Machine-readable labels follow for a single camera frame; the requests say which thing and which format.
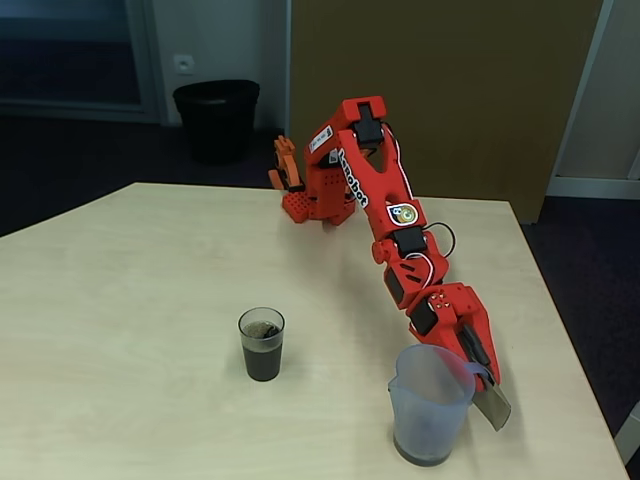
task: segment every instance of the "dark floor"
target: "dark floor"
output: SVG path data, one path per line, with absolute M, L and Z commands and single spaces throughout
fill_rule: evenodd
M 257 133 L 237 164 L 208 166 L 182 129 L 0 117 L 0 235 L 133 182 L 268 187 L 277 133 Z
M 0 118 L 0 235 L 137 181 L 268 187 L 275 133 L 205 166 L 179 129 Z M 615 433 L 640 400 L 640 202 L 548 198 L 523 230 Z M 640 480 L 640 454 L 628 470 Z
M 640 401 L 640 201 L 548 197 L 523 231 L 615 434 Z

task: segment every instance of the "glass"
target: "glass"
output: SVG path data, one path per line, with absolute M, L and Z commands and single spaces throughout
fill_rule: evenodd
M 240 317 L 238 328 L 249 376 L 259 382 L 277 377 L 282 357 L 284 317 L 272 308 L 257 307 Z
M 420 466 L 449 457 L 475 393 L 475 374 L 487 371 L 435 345 L 413 345 L 400 353 L 389 382 L 400 455 Z

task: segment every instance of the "dark liquid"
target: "dark liquid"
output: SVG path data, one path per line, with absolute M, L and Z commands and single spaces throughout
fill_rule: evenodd
M 256 353 L 242 348 L 244 361 L 247 365 L 247 373 L 251 378 L 259 382 L 266 382 L 275 378 L 280 373 L 280 357 L 282 356 L 282 344 L 275 350 L 267 353 Z
M 441 463 L 443 463 L 447 458 L 449 458 L 449 455 L 450 455 L 449 453 L 447 453 L 447 455 L 445 455 L 443 458 L 439 458 L 435 460 L 424 460 L 422 458 L 416 458 L 413 455 L 410 455 L 407 452 L 405 452 L 402 449 L 402 447 L 398 444 L 398 441 L 396 440 L 395 435 L 393 437 L 393 444 L 395 445 L 396 450 L 398 451 L 398 453 L 402 458 L 404 458 L 407 462 L 413 463 L 414 465 L 417 465 L 419 467 L 435 467 L 436 465 L 440 465 Z

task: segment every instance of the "electrical outlet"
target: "electrical outlet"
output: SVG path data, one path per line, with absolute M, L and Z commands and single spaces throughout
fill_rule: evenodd
M 193 75 L 196 70 L 196 62 L 192 55 L 174 55 L 173 66 L 178 75 Z

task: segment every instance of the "wire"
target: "wire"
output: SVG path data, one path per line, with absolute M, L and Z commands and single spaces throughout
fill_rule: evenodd
M 447 254 L 444 256 L 444 258 L 448 258 L 449 255 L 451 255 L 453 253 L 453 251 L 456 249 L 456 234 L 453 231 L 453 228 L 451 228 L 449 225 L 447 225 L 444 222 L 433 222 L 433 223 L 430 223 L 429 225 L 427 225 L 426 227 L 424 227 L 422 229 L 422 231 L 426 232 L 427 230 L 431 229 L 431 227 L 435 227 L 437 225 L 440 225 L 441 227 L 446 228 L 447 230 L 449 230 L 449 233 L 451 234 L 451 248 L 449 249 Z
M 433 266 L 433 262 L 424 253 L 419 253 L 419 252 L 410 253 L 409 255 L 404 257 L 404 260 L 406 260 L 408 258 L 416 258 L 416 257 L 424 258 L 427 261 L 427 263 L 429 264 L 429 268 L 431 268 L 431 270 L 429 271 L 429 275 L 427 275 L 427 279 L 425 280 L 424 285 L 422 286 L 422 288 L 424 288 L 424 287 L 428 286 L 431 283 L 431 280 L 433 280 L 433 275 L 436 272 L 436 267 Z
M 404 168 L 402 168 L 402 162 L 400 162 L 400 144 L 398 143 L 398 139 L 396 138 L 396 136 L 393 134 L 393 130 L 391 130 L 391 126 L 388 123 L 383 123 L 383 125 L 387 127 L 387 130 L 389 131 L 389 135 L 391 136 L 391 139 L 393 140 L 393 143 L 396 146 L 396 153 L 398 155 L 398 168 L 400 169 L 400 173 L 402 173 L 402 178 L 404 178 L 404 184 L 407 187 L 407 193 L 409 194 L 409 198 L 413 200 L 413 192 L 411 191 L 411 185 L 409 185 L 407 174 L 404 173 Z

